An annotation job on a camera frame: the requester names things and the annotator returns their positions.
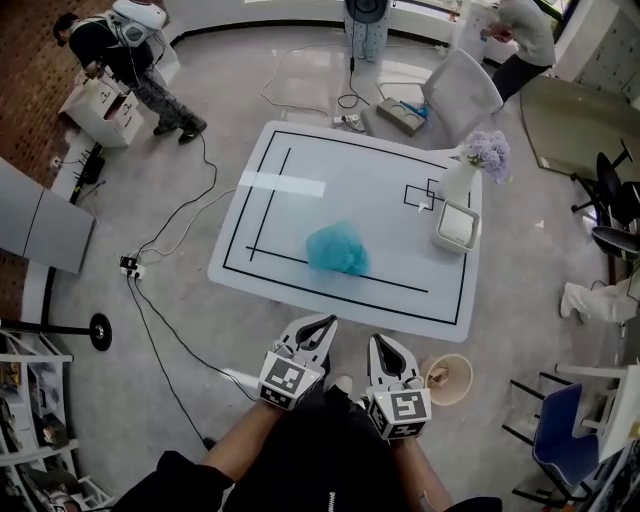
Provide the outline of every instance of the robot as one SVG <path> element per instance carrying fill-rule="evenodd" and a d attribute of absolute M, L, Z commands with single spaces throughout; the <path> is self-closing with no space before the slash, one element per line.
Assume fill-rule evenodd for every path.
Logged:
<path fill-rule="evenodd" d="M 431 395 L 415 356 L 396 340 L 374 334 L 369 340 L 367 413 L 383 439 L 417 437 L 431 419 Z"/>
<path fill-rule="evenodd" d="M 160 30 L 166 20 L 167 13 L 150 1 L 116 0 L 111 9 L 82 20 L 77 26 L 106 21 L 118 40 L 114 46 L 136 48 Z"/>
<path fill-rule="evenodd" d="M 311 315 L 287 326 L 267 352 L 259 378 L 260 398 L 290 411 L 325 376 L 338 329 L 335 315 Z M 388 336 L 369 340 L 366 411 L 382 439 L 417 437 L 431 419 L 429 390 L 414 355 Z"/>
<path fill-rule="evenodd" d="M 267 352 L 260 372 L 260 398 L 292 410 L 325 375 L 323 364 L 338 329 L 335 315 L 291 322 Z"/>

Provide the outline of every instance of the shoe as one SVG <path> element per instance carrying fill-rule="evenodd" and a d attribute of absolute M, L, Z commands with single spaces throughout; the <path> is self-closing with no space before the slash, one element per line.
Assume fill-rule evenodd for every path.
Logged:
<path fill-rule="evenodd" d="M 325 380 L 324 391 L 329 391 L 332 387 L 337 387 L 345 395 L 350 396 L 353 391 L 353 379 L 348 375 L 338 375 L 330 381 Z"/>
<path fill-rule="evenodd" d="M 200 135 L 203 131 L 207 129 L 207 122 L 195 130 L 184 130 L 180 138 L 178 139 L 178 144 L 188 144 L 193 139 L 195 139 L 198 135 Z"/>
<path fill-rule="evenodd" d="M 157 137 L 158 135 L 164 135 L 165 133 L 175 132 L 177 129 L 178 129 L 177 126 L 174 126 L 173 128 L 168 128 L 168 129 L 163 129 L 163 128 L 160 128 L 159 126 L 156 126 L 153 129 L 153 134 Z"/>

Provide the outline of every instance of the black stand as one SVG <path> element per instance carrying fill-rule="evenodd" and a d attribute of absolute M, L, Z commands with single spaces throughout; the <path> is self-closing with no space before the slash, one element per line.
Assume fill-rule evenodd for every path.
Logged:
<path fill-rule="evenodd" d="M 18 320 L 4 319 L 0 319 L 0 328 L 18 332 L 85 335 L 89 336 L 93 346 L 100 352 L 108 350 L 111 346 L 111 324 L 109 323 L 109 319 L 102 313 L 96 313 L 91 317 L 91 322 L 89 323 L 88 328 L 41 325 L 32 324 L 30 322 L 20 322 Z"/>

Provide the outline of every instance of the window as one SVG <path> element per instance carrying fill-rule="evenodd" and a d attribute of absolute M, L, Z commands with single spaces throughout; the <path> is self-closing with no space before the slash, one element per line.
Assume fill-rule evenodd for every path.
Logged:
<path fill-rule="evenodd" d="M 424 5 L 438 11 L 460 15 L 463 0 L 400 0 L 408 4 Z"/>

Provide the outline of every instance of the black office chair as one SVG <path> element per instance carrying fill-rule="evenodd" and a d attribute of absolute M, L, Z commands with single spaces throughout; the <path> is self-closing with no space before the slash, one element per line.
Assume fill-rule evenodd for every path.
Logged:
<path fill-rule="evenodd" d="M 625 261 L 640 259 L 640 235 L 607 226 L 596 226 L 591 237 L 602 252 Z"/>
<path fill-rule="evenodd" d="M 575 173 L 571 175 L 571 181 L 577 180 L 591 199 L 580 206 L 574 204 L 571 207 L 573 213 L 587 206 L 594 206 L 598 216 L 598 224 L 604 223 L 605 225 L 611 225 L 609 209 L 611 209 L 611 216 L 624 226 L 628 226 L 634 219 L 640 217 L 640 201 L 636 195 L 636 186 L 638 186 L 637 190 L 640 194 L 640 183 L 622 183 L 616 172 L 616 168 L 627 158 L 633 162 L 633 157 L 624 140 L 620 139 L 620 143 L 624 150 L 613 163 L 604 153 L 598 153 L 596 161 L 598 181 L 585 180 Z"/>

